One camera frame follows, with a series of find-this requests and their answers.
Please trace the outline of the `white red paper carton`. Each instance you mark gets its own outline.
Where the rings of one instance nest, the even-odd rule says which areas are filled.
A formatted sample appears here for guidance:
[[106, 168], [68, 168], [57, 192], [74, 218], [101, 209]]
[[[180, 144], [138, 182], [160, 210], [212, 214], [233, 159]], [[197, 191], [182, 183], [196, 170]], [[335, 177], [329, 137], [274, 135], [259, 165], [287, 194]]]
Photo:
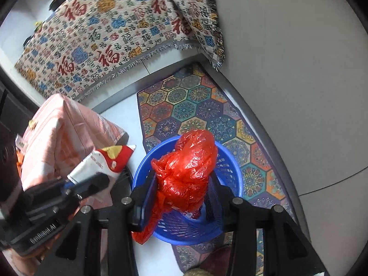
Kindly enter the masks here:
[[109, 177], [109, 185], [95, 198], [107, 203], [111, 200], [110, 191], [118, 177], [126, 167], [135, 151], [135, 145], [115, 145], [102, 149], [94, 149], [68, 175], [67, 178], [74, 184], [87, 180], [96, 173], [103, 173]]

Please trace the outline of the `red plastic bag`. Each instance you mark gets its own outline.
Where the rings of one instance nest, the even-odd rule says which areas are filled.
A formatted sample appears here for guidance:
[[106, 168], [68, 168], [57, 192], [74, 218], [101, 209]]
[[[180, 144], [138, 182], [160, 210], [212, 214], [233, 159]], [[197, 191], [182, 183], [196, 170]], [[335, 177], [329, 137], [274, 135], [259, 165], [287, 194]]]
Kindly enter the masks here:
[[135, 242], [146, 243], [162, 215], [172, 209], [183, 213], [198, 211], [205, 199], [217, 154], [211, 132], [192, 130], [180, 136], [174, 151], [158, 160], [151, 160], [151, 168], [156, 174], [157, 195], [148, 224], [142, 232], [132, 233]]

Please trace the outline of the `orange chip bag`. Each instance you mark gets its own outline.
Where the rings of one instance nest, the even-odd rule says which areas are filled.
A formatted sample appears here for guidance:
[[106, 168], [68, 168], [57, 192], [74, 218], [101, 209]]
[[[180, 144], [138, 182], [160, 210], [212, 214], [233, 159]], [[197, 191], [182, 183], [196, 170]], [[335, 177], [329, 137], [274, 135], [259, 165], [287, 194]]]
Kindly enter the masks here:
[[16, 136], [15, 145], [16, 145], [16, 156], [17, 156], [16, 166], [17, 166], [18, 174], [19, 176], [21, 176], [22, 166], [23, 166], [23, 161], [24, 161], [24, 154], [26, 150], [26, 143], [24, 139], [22, 138], [22, 136], [20, 135]]

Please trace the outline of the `blue plastic basket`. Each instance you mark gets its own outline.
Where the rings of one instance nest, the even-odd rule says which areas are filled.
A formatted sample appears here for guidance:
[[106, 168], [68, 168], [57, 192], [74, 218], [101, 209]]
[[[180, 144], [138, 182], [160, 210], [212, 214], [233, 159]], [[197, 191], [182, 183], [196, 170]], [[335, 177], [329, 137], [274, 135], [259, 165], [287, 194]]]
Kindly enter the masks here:
[[151, 236], [173, 245], [196, 245], [222, 233], [205, 203], [210, 173], [242, 196], [243, 180], [234, 156], [207, 130], [194, 130], [159, 143], [148, 152], [133, 178], [142, 185], [149, 172], [157, 180], [153, 214], [133, 239], [144, 244]]

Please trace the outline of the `colourful hexagon floor mat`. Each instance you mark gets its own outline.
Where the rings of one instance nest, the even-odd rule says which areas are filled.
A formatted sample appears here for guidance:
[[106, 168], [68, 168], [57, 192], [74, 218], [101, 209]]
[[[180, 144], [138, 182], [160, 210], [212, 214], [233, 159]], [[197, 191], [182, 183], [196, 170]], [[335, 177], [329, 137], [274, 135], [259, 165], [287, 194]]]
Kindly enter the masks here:
[[[137, 94], [146, 151], [155, 158], [173, 151], [175, 138], [192, 130], [210, 131], [218, 143], [216, 174], [220, 182], [252, 205], [293, 208], [285, 186], [259, 138], [229, 98], [194, 63]], [[170, 243], [185, 275], [224, 275], [232, 233], [222, 233], [197, 213], [171, 211], [163, 215], [155, 236]]]

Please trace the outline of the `patterned fu character blanket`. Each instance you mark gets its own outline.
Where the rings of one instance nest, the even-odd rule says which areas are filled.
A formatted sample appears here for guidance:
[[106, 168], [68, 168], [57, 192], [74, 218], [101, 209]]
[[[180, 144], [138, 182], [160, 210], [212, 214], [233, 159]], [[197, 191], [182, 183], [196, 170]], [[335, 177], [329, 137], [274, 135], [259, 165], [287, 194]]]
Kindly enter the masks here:
[[215, 0], [66, 0], [15, 67], [43, 97], [81, 101], [161, 51], [195, 47], [222, 66]]

